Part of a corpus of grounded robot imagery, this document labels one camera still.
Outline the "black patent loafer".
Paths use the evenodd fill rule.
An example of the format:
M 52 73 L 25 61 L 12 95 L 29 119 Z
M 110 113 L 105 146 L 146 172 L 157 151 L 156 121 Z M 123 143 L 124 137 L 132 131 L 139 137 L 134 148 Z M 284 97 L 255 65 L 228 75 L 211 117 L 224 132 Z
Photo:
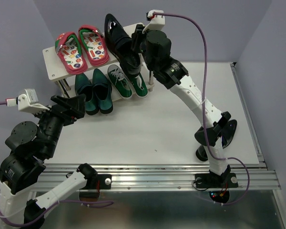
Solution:
M 120 63 L 127 77 L 136 77 L 141 71 L 139 54 L 131 49 L 132 39 L 110 13 L 105 17 L 104 36 L 107 49 Z
M 221 134 L 222 134 L 222 147 L 225 149 L 230 145 L 232 142 L 235 132 L 237 128 L 237 121 L 235 119 L 229 120 L 226 126 L 222 129 Z M 195 152 L 196 157 L 202 161 L 205 162 L 208 160 L 206 151 L 204 149 L 203 145 L 200 145 L 198 149 Z

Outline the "dark green leather loafer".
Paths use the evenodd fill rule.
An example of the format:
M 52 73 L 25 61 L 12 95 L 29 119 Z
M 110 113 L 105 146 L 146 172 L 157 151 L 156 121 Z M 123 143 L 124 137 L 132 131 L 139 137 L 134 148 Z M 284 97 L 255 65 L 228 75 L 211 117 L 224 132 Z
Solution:
M 92 74 L 92 88 L 96 96 L 99 110 L 102 114 L 113 111 L 112 86 L 100 69 L 94 69 Z

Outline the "green canvas sneaker white laces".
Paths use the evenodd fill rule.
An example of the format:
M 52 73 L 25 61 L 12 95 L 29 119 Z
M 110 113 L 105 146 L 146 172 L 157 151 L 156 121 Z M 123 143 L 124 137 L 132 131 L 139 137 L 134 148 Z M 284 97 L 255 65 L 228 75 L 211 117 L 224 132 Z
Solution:
M 138 97 L 145 98 L 148 95 L 148 90 L 141 74 L 136 77 L 131 77 L 130 82 Z

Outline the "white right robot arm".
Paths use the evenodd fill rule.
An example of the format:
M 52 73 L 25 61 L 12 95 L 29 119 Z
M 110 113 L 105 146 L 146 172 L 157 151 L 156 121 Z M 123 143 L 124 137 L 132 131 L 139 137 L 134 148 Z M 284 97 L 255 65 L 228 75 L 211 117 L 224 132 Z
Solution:
M 224 158 L 222 129 L 231 114 L 217 109 L 195 85 L 188 70 L 170 56 L 171 40 L 160 30 L 137 24 L 132 34 L 132 50 L 143 56 L 149 71 L 166 89 L 180 98 L 201 123 L 194 137 L 205 148 L 210 182 L 221 186 L 227 181 L 230 166 Z

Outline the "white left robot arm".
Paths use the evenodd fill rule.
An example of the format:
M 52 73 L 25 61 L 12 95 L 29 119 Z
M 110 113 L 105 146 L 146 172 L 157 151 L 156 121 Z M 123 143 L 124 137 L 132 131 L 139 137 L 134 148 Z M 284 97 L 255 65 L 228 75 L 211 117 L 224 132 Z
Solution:
M 73 98 L 55 95 L 51 98 L 54 105 L 44 106 L 30 95 L 18 96 L 18 110 L 39 121 L 19 123 L 5 141 L 11 152 L 0 166 L 0 229 L 38 229 L 53 207 L 73 192 L 96 184 L 97 171 L 85 163 L 45 195 L 29 198 L 46 168 L 44 161 L 54 155 L 62 128 L 84 117 L 85 98 L 83 94 Z

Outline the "white two-tier shoe shelf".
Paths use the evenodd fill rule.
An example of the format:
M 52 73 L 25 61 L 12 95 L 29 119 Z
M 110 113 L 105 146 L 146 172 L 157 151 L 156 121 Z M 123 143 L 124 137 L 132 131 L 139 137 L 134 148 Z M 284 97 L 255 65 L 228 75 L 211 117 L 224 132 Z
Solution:
M 132 33 L 135 31 L 136 24 L 142 24 L 142 22 L 138 22 L 132 25 L 124 26 L 123 29 L 126 31 L 126 33 L 131 36 Z M 74 90 L 74 85 L 75 85 L 75 75 L 69 74 L 61 60 L 59 59 L 58 55 L 55 52 L 55 47 L 52 46 L 50 48 L 46 48 L 42 51 L 47 73 L 48 73 L 48 78 L 51 82 L 56 83 L 60 90 L 61 93 L 63 94 L 64 97 L 68 96 L 69 97 L 74 97 L 75 90 Z M 141 75 L 144 79 L 144 82 L 146 84 L 146 87 L 149 92 L 153 91 L 153 87 L 155 86 L 155 78 L 153 75 L 149 76 L 149 70 L 147 69 L 147 66 L 143 60 L 142 55 L 140 55 L 141 58 Z M 118 60 L 112 55 L 112 53 L 109 53 L 109 60 L 107 63 L 100 65 L 100 66 L 92 66 L 89 61 L 86 59 L 87 62 L 87 71 L 85 72 L 86 76 L 91 79 L 92 81 L 92 73 L 95 68 L 98 68 L 101 70 L 106 77 L 108 77 L 107 70 L 108 67 L 112 64 L 115 64 L 119 66 Z M 121 100 L 121 96 L 119 95 L 118 91 L 113 87 L 112 89 L 112 101 L 118 101 Z

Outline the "red patterned slipper right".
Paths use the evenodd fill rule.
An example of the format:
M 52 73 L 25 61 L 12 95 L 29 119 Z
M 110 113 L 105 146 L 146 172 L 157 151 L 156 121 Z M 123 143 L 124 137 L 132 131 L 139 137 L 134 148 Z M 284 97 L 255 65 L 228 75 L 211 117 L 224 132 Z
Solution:
M 92 66 L 101 66 L 109 61 L 105 37 L 98 28 L 84 24 L 78 29 L 78 37 Z

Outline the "red patterned slipper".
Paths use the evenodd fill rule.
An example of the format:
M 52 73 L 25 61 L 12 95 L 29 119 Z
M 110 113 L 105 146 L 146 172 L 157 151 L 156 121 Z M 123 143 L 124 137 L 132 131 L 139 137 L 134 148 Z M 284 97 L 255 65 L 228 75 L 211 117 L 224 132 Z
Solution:
M 84 24 L 78 29 L 78 37 L 92 66 L 101 66 L 109 61 L 105 37 L 98 28 Z
M 82 46 L 74 32 L 65 32 L 59 35 L 54 47 L 67 73 L 78 75 L 87 70 L 88 66 L 83 56 Z

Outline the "red patterned slipper left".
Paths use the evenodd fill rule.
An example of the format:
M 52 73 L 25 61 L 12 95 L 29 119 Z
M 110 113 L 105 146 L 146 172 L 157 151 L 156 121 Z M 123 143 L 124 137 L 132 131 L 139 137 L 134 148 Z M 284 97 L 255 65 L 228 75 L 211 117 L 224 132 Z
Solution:
M 87 70 L 88 66 L 83 56 L 82 46 L 74 32 L 65 32 L 59 35 L 54 47 L 67 73 L 78 75 Z

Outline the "aluminium front mounting rail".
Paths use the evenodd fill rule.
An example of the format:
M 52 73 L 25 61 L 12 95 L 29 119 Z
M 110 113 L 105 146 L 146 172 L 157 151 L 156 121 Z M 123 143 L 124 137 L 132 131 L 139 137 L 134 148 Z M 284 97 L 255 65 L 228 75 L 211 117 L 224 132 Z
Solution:
M 112 176 L 111 192 L 135 191 L 192 191 L 195 175 L 207 173 L 206 165 L 94 165 L 99 174 Z M 33 191 L 46 192 L 66 179 L 66 175 L 75 171 L 76 166 L 49 164 L 39 176 Z M 261 163 L 250 167 L 248 171 L 239 165 L 232 166 L 239 187 L 245 190 L 279 190 L 281 188 L 276 172 L 268 170 Z

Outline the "aluminium table edge rail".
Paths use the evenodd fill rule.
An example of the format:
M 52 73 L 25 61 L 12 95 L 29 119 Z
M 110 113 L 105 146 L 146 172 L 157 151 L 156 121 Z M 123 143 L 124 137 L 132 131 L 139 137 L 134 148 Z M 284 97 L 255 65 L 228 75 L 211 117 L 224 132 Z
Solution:
M 254 142 L 256 152 L 258 154 L 262 154 L 262 151 L 261 151 L 261 148 L 260 148 L 260 145 L 259 145 L 259 142 L 258 142 L 258 138 L 257 138 L 256 132 L 255 132 L 255 128 L 254 128 L 254 125 L 253 125 L 253 122 L 252 122 L 252 119 L 251 119 L 251 115 L 249 113 L 249 110 L 248 110 L 248 107 L 247 107 L 247 104 L 246 104 L 246 101 L 245 101 L 245 97 L 244 97 L 244 94 L 242 92 L 242 88 L 241 88 L 241 85 L 240 85 L 240 82 L 239 82 L 239 79 L 238 79 L 238 75 L 237 75 L 237 72 L 236 72 L 235 64 L 236 64 L 235 62 L 231 62 L 230 63 L 230 67 L 231 67 L 232 74 L 233 74 L 233 77 L 234 77 L 234 80 L 235 80 L 235 83 L 236 83 L 236 87 L 238 89 L 238 93 L 240 95 L 240 100 L 241 100 L 241 103 L 242 103 L 242 106 L 243 106 L 243 109 L 244 109 L 244 113 L 245 113 L 245 117 L 246 117 L 246 120 L 247 120 L 247 123 L 248 123 L 250 134 L 251 134 L 252 140 Z

